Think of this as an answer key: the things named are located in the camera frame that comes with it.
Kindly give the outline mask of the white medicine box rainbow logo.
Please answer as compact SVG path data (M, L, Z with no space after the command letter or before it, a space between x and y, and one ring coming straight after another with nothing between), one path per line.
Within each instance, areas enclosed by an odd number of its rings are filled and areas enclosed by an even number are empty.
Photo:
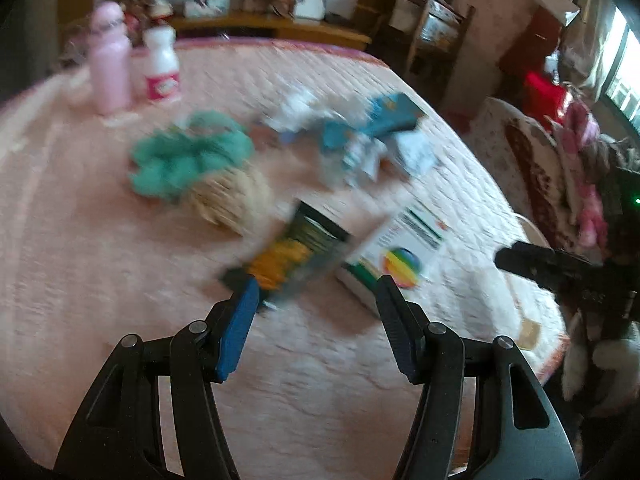
M450 233L445 221L420 200L413 200L353 250L341 262L336 277L378 318L378 279L390 276L405 299L416 300Z

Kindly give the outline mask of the blue snack bag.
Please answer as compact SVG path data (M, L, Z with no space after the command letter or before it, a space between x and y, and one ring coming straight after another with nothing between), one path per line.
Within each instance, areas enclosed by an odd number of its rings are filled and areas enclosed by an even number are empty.
M360 133L369 138L384 138L391 133L416 128L424 111L405 93L383 94L372 99L349 98L347 110L334 110L322 122L319 148L322 152L344 148Z

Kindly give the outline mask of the beige straw scrubber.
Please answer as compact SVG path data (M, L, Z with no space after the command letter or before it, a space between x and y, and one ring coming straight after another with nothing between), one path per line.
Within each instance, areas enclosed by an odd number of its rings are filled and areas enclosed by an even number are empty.
M241 236L258 231L271 199L268 179L252 164L210 172L186 193L201 218Z

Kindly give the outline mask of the dark green snack wrapper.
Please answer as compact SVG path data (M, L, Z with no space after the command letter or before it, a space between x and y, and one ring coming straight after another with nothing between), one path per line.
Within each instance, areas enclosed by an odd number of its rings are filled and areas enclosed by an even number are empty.
M238 292L254 278L259 309L277 310L342 252L352 236L302 200L282 232L257 255L221 274L221 283Z

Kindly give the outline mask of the teal green towel rag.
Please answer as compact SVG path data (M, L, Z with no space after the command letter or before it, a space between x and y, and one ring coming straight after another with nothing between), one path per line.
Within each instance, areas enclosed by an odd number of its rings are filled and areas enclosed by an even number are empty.
M206 174L243 166L255 153L246 128L216 110L197 110L156 129L130 150L132 190L174 202Z

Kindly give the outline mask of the white tissue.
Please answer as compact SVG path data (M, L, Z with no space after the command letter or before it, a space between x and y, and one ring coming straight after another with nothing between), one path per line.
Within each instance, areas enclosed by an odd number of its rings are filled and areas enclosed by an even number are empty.
M334 92L289 86L280 92L260 122L277 133L314 130L352 111L349 99Z

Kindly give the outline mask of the white printed snack bag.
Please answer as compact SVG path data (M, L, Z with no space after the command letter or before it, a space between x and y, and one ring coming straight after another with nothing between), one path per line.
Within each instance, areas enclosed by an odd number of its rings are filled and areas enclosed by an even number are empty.
M393 170L406 180L423 177L438 162L427 135L422 131L395 132L384 143Z

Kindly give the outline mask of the printed plastic wrapper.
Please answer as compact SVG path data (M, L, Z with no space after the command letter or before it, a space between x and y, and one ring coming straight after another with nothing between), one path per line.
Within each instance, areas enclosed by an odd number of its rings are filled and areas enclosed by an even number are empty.
M363 182L378 180L386 145L363 133L350 139L326 139L320 144L319 179L331 190L359 188Z

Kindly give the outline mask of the white trash bucket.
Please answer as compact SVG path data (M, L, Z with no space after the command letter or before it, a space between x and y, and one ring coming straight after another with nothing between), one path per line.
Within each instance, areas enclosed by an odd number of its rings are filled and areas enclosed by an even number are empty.
M518 219L518 222L520 222L520 225L526 235L526 240L529 244L543 248L550 248L548 240L546 240L544 234L541 233L541 230L538 229L533 222L522 214L516 214L515 217Z

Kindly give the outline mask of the floral sofa cover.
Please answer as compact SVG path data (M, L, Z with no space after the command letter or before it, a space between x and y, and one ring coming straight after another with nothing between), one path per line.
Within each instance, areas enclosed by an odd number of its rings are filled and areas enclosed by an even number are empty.
M555 140L539 122L503 100L488 98L463 141L512 209L532 222L551 247L593 262L601 260L599 247L579 245L560 155Z

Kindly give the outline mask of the red bag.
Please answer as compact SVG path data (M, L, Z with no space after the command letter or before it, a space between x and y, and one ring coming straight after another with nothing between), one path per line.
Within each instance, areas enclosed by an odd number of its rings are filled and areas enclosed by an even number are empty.
M546 75L528 72L523 84L522 112L551 131L554 124L562 125L570 104L570 92L554 84Z

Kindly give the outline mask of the wooden shelf chair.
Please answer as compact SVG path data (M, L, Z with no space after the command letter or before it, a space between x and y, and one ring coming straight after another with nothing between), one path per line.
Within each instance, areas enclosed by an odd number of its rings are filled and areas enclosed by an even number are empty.
M446 0L396 0L390 16L392 66L405 80L447 87L476 9Z

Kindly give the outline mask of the white pill bottle pink label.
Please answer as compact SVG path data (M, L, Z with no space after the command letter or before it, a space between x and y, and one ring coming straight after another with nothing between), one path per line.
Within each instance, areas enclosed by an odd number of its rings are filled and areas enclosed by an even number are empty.
M143 34L146 97L151 102L178 99L181 92L180 63L175 51L176 32L168 25L147 29Z

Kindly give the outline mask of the pink water bottle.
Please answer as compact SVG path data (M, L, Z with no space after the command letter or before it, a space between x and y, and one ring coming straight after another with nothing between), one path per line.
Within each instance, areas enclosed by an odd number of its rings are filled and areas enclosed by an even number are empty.
M91 15L88 63L96 110L110 116L132 105L131 41L125 14L114 1L105 1Z

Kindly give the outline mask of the wooden tv cabinet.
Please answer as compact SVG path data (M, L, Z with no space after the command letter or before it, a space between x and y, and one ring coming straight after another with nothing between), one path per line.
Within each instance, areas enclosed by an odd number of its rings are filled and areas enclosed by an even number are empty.
M329 46L364 51L372 39L356 30L309 18L280 18L274 14L233 12L213 18L180 18L168 23L180 34L209 29L251 29L270 32L272 38L328 44Z

